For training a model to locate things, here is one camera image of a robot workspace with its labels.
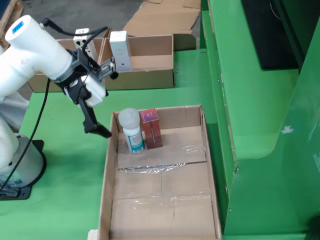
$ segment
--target plastic bottle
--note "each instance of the plastic bottle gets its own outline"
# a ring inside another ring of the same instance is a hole
[[[123,133],[130,153],[142,153],[145,145],[140,127],[139,112],[134,108],[126,108],[119,113],[118,119],[123,127]]]

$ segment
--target floor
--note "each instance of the floor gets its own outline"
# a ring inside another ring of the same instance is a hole
[[[141,0],[23,0],[22,15],[30,15],[37,22],[49,18],[65,31],[103,26],[120,31],[141,5]],[[47,31],[56,39],[69,38],[50,28]],[[192,28],[199,46],[200,18]],[[19,93],[30,99],[32,91],[28,84]]]

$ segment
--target cardboard flap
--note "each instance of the cardboard flap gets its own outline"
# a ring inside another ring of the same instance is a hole
[[[164,0],[161,4],[143,2],[123,30],[130,36],[190,34],[200,9],[184,7],[193,6],[189,1],[177,5],[165,3]]]
[[[136,21],[176,29],[190,30],[199,16],[193,8],[147,3],[133,16]]]
[[[154,25],[131,19],[123,28],[129,36],[156,36],[167,34],[191,34],[191,30],[177,29],[172,26]]]

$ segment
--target green table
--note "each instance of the green table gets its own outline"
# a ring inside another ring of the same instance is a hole
[[[94,110],[98,121],[110,126],[112,112],[202,104],[211,152],[217,118],[206,50],[174,54],[175,88],[109,91]],[[30,136],[44,93],[34,93],[21,134]],[[1,239],[85,240],[98,228],[102,182],[108,140],[84,134],[84,116],[63,93],[50,93],[34,139],[44,140],[47,169],[28,200],[0,202]]]

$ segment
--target red box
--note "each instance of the red box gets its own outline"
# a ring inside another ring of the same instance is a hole
[[[162,147],[159,117],[155,108],[140,112],[148,149]]]

